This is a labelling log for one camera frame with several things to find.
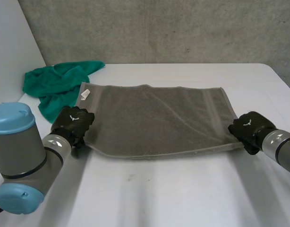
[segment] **wrinkled cloth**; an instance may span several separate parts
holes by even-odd
[[[99,86],[76,105],[95,114],[86,145],[121,158],[194,156],[243,147],[228,131],[236,115],[222,88]]]
[[[25,74],[23,91],[40,99],[41,114],[53,123],[62,107],[73,107],[80,85],[88,75],[103,68],[101,61],[66,62],[35,69]]]

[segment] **table surface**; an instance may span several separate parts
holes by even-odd
[[[222,87],[240,116],[257,111],[290,131],[290,89],[263,64],[118,64],[98,85]],[[41,137],[50,124],[24,95]],[[83,150],[70,157],[43,204],[0,214],[0,227],[290,227],[290,173],[245,150],[164,160],[122,160]]]

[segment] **light blue robot joint cap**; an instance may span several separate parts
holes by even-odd
[[[0,208],[13,214],[30,214],[43,202],[44,195],[21,183],[0,185]]]
[[[0,135],[13,134],[32,127],[35,116],[24,103],[0,104]]]

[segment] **towel label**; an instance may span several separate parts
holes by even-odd
[[[81,93],[81,96],[82,96],[81,100],[86,100],[89,94],[90,94],[90,91],[86,89],[84,92]]]

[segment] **gray wall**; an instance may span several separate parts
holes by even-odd
[[[19,0],[47,64],[270,65],[290,86],[290,0]]]

